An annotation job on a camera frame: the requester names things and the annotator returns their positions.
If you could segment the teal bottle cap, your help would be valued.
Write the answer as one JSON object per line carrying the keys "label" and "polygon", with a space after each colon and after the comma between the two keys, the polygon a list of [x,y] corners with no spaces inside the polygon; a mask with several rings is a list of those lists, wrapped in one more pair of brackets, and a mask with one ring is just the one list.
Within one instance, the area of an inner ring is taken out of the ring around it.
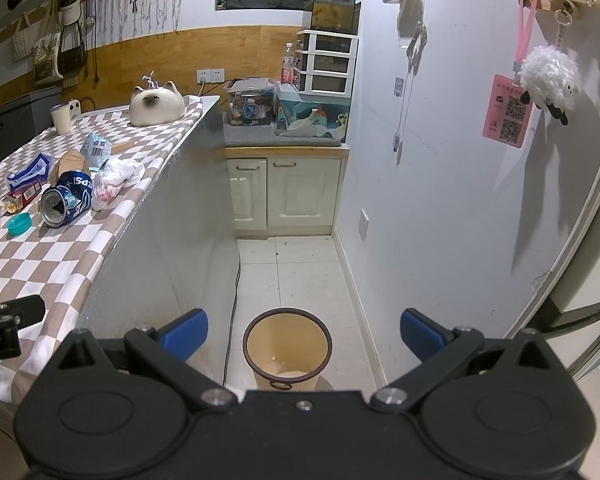
{"label": "teal bottle cap", "polygon": [[10,218],[6,224],[7,232],[11,237],[17,237],[32,226],[32,217],[28,212],[20,212]]}

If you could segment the red cigarette pack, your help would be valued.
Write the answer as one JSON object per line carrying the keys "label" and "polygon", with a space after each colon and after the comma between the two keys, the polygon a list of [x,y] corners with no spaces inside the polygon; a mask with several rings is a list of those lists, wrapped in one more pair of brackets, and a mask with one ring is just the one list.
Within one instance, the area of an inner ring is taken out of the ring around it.
{"label": "red cigarette pack", "polygon": [[42,191],[42,184],[34,182],[17,191],[7,193],[3,200],[4,211],[8,214],[18,214],[24,207],[32,203]]}

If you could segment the crushed blue pepsi can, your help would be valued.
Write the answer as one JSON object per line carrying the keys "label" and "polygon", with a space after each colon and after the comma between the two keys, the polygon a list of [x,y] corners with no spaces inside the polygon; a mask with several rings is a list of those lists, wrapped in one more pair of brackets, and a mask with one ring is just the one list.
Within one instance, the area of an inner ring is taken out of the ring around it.
{"label": "crushed blue pepsi can", "polygon": [[40,211],[46,226],[60,228],[92,206],[93,180],[79,171],[65,172],[41,196]]}

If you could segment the white plastic wrapper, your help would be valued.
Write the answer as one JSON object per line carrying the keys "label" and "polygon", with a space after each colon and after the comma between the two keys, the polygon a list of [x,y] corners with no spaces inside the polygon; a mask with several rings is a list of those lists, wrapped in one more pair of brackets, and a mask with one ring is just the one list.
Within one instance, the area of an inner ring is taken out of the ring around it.
{"label": "white plastic wrapper", "polygon": [[93,179],[92,208],[103,210],[122,190],[143,179],[145,166],[133,159],[108,159]]}

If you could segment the light blue snack packet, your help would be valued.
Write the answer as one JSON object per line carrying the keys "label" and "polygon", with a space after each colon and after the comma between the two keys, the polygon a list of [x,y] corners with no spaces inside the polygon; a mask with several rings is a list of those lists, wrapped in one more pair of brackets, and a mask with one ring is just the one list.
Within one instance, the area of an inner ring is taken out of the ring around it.
{"label": "light blue snack packet", "polygon": [[91,172],[97,172],[109,159],[112,153],[112,144],[96,133],[90,132],[81,146],[80,153],[85,159],[88,169]]}

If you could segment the beige trash bin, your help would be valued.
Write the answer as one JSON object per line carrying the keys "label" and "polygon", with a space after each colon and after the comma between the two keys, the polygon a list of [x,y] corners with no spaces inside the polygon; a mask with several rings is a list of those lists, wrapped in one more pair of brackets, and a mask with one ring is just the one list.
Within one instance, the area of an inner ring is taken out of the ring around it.
{"label": "beige trash bin", "polygon": [[242,354],[258,390],[314,391],[332,357],[332,335],[314,314],[296,308],[263,312],[242,336]]}

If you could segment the checkered tablecloth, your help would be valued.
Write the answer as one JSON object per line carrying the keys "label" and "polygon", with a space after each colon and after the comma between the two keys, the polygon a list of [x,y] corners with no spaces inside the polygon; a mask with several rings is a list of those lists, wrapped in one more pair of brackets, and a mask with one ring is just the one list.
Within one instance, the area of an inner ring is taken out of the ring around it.
{"label": "checkered tablecloth", "polygon": [[7,194],[7,177],[23,170],[39,154],[60,159],[79,148],[90,134],[131,146],[121,154],[134,162],[137,174],[100,211],[94,210],[92,177],[82,171],[67,172],[58,184],[76,215],[60,226],[43,219],[43,199],[35,197],[25,211],[32,224],[12,236],[7,218],[0,219],[0,302],[38,295],[45,302],[41,322],[20,334],[21,354],[0,360],[0,401],[18,404],[27,394],[61,339],[76,328],[88,290],[112,246],[158,178],[168,158],[204,114],[196,96],[185,99],[182,118],[170,124],[134,127],[128,111],[101,110],[78,120],[70,136],[58,136],[48,128],[0,162],[0,206]]}

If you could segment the grey storage box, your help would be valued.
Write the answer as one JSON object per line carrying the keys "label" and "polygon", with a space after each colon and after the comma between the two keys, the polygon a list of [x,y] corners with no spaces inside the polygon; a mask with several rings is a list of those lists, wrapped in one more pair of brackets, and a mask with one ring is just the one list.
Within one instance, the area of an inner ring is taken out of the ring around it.
{"label": "grey storage box", "polygon": [[50,109],[61,103],[61,88],[50,87],[0,106],[0,162],[52,124]]}

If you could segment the cream floor cabinet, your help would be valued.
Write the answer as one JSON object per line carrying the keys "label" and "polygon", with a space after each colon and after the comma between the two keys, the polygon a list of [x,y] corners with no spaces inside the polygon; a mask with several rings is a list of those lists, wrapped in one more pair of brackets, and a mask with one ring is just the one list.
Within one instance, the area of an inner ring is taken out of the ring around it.
{"label": "cream floor cabinet", "polygon": [[349,157],[345,145],[245,146],[225,153],[238,236],[332,232]]}

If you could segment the wooden stick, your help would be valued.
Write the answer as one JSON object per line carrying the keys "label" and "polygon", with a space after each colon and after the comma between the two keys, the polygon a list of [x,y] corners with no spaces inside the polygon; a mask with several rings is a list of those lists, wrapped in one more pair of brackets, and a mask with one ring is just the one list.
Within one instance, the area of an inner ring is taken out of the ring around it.
{"label": "wooden stick", "polygon": [[111,153],[112,154],[120,154],[120,153],[128,150],[129,148],[132,148],[134,145],[135,145],[134,141],[126,141],[126,142],[114,144],[111,148]]}

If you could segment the white cup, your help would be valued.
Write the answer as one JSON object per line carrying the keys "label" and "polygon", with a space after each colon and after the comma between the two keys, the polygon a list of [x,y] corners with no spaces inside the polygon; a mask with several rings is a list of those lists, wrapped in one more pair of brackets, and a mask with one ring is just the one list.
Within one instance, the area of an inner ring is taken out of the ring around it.
{"label": "white cup", "polygon": [[78,100],[60,103],[50,109],[50,117],[56,132],[66,136],[71,132],[73,121],[81,115],[81,104]]}

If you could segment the pink QR code card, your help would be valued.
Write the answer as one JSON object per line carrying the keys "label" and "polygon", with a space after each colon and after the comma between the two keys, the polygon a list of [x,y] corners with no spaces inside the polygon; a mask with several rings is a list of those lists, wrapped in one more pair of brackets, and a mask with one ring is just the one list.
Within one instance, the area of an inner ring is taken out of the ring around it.
{"label": "pink QR code card", "polygon": [[482,136],[513,148],[521,148],[528,129],[531,102],[521,98],[524,89],[502,75],[493,78]]}

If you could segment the white cat-shaped ceramic pot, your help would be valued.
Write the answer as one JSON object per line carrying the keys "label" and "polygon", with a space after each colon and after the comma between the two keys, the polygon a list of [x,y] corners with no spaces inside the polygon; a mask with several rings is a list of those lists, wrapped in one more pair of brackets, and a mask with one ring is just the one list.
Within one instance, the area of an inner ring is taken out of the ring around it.
{"label": "white cat-shaped ceramic pot", "polygon": [[185,113],[185,103],[178,87],[168,81],[163,86],[154,79],[154,72],[142,77],[145,89],[136,86],[129,106],[130,123],[134,127],[166,124],[180,119]]}

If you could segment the teal storage box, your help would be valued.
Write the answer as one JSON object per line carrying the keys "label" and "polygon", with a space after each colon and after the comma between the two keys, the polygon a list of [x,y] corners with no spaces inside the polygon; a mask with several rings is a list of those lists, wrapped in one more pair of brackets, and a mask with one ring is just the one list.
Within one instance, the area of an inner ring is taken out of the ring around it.
{"label": "teal storage box", "polygon": [[308,96],[291,84],[276,87],[276,136],[334,139],[347,135],[351,100],[336,96]]}

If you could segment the clear storage box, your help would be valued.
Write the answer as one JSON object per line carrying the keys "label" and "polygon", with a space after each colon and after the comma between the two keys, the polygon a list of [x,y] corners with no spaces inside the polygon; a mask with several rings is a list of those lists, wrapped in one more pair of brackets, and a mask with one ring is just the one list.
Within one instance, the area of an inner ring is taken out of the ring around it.
{"label": "clear storage box", "polygon": [[226,122],[231,126],[271,125],[276,105],[276,84],[268,78],[232,79],[225,86]]}

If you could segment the white power strip outlet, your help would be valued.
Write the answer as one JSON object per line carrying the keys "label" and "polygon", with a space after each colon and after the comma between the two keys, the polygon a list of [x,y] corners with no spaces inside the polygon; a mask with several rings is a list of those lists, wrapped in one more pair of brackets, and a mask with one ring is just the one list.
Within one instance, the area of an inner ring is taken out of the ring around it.
{"label": "white power strip outlet", "polygon": [[225,70],[222,68],[206,68],[196,71],[197,84],[222,84],[225,81]]}

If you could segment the plastic water bottle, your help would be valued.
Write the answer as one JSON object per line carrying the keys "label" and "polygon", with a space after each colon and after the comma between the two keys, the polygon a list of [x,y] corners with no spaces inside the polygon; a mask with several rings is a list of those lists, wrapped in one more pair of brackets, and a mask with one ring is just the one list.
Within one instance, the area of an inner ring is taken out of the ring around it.
{"label": "plastic water bottle", "polygon": [[294,83],[294,45],[291,42],[286,43],[283,53],[282,71],[280,72],[280,82],[282,84]]}

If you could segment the white drawer organizer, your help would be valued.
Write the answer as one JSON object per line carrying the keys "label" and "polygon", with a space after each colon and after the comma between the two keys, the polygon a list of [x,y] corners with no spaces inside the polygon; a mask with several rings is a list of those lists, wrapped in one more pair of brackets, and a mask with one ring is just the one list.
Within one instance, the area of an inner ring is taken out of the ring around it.
{"label": "white drawer organizer", "polygon": [[307,96],[350,99],[358,37],[303,29],[294,50],[294,88]]}

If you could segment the glass fish tank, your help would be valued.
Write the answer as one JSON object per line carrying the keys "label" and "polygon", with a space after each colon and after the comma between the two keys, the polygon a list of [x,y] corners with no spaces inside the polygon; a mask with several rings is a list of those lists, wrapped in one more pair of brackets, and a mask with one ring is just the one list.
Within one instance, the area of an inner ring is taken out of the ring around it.
{"label": "glass fish tank", "polygon": [[310,14],[310,29],[358,33],[358,0],[304,0],[304,10]]}

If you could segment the white wall socket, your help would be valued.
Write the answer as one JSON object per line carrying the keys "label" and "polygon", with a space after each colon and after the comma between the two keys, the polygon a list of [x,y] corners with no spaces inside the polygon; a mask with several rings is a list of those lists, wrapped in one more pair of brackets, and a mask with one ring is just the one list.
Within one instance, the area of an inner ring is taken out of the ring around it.
{"label": "white wall socket", "polygon": [[362,209],[360,211],[360,218],[358,218],[358,235],[361,237],[361,240],[366,240],[369,224],[370,218],[368,218],[366,211]]}

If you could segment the white fluffy sheep keychain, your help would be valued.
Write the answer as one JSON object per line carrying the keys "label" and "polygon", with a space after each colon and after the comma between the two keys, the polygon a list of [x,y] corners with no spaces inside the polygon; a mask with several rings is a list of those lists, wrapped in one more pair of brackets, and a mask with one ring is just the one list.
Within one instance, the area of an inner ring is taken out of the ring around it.
{"label": "white fluffy sheep keychain", "polygon": [[554,46],[534,47],[522,62],[520,88],[521,102],[548,110],[566,126],[581,89],[578,64]]}

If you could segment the white macrame wall hanging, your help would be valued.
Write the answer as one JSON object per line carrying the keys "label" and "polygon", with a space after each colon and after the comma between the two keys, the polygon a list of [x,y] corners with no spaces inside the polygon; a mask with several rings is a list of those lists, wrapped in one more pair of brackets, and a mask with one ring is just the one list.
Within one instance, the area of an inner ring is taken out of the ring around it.
{"label": "white macrame wall hanging", "polygon": [[113,44],[137,37],[177,32],[183,0],[96,1],[96,38]]}

